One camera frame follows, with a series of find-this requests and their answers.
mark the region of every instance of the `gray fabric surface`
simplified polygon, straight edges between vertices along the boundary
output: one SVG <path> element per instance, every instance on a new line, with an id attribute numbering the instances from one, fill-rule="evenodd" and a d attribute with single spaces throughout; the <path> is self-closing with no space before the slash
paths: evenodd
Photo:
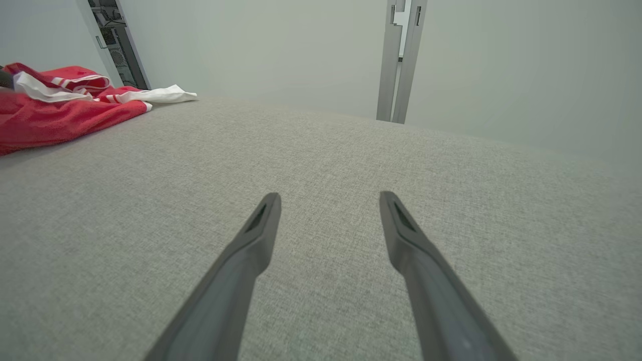
<path id="1" fill-rule="evenodd" d="M 632 360 L 639 175 L 230 100 L 0 157 L 0 359 L 138 360 L 265 193 L 283 211 L 241 360 L 421 357 L 388 261 L 396 192 L 522 360 Z"/>

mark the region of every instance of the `white wall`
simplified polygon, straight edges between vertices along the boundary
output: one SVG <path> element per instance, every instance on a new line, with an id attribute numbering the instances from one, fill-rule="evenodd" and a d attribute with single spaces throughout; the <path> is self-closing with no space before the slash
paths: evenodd
<path id="1" fill-rule="evenodd" d="M 425 14 L 407 125 L 641 164 L 641 1 L 433 0 Z"/>
<path id="2" fill-rule="evenodd" d="M 3 66 L 21 62 L 46 71 L 76 65 L 108 74 L 76 0 L 3 1 L 0 34 Z"/>
<path id="3" fill-rule="evenodd" d="M 385 0 L 120 0 L 152 87 L 374 118 Z"/>

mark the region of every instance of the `white stripe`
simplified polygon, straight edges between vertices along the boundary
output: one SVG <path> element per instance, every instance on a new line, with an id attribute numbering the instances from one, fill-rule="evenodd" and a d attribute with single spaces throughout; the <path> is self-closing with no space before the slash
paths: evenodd
<path id="1" fill-rule="evenodd" d="M 13 76 L 13 87 L 15 92 L 27 94 L 31 99 L 44 101 L 46 103 L 92 99 L 91 95 L 73 93 L 67 89 L 47 87 L 40 80 L 37 80 L 24 71 Z"/>

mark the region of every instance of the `red fabric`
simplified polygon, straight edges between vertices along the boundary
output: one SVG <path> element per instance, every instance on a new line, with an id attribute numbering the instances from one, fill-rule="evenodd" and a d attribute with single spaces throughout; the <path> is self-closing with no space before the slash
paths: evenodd
<path id="1" fill-rule="evenodd" d="M 62 78 L 64 81 L 92 77 L 94 79 L 70 81 L 65 88 L 76 89 L 75 92 L 82 94 L 85 94 L 84 89 L 86 89 L 95 100 L 99 101 L 71 100 L 46 103 L 31 99 L 26 94 L 9 90 L 0 91 L 0 156 L 24 148 L 70 141 L 85 134 L 109 128 L 147 111 L 147 105 L 142 101 L 134 100 L 120 104 L 115 96 L 108 96 L 140 91 L 139 89 L 133 87 L 115 89 L 109 85 L 108 80 L 105 83 L 107 78 L 88 69 L 65 67 L 38 73 L 20 63 L 11 64 L 8 67 L 9 69 L 5 68 L 5 70 L 13 74 L 25 71 L 46 86 L 53 88 L 60 87 L 52 82 L 54 78 Z M 103 86 L 103 88 L 85 88 L 92 86 Z"/>
<path id="2" fill-rule="evenodd" d="M 80 66 L 68 66 L 61 67 L 60 69 L 37 72 L 24 64 L 13 63 L 5 66 L 3 70 L 12 75 L 24 71 L 49 88 L 63 87 L 72 92 L 80 92 L 82 94 L 84 94 L 84 92 L 80 91 L 80 89 L 86 88 L 89 94 L 93 96 L 97 96 L 103 90 L 111 87 L 109 78 Z"/>

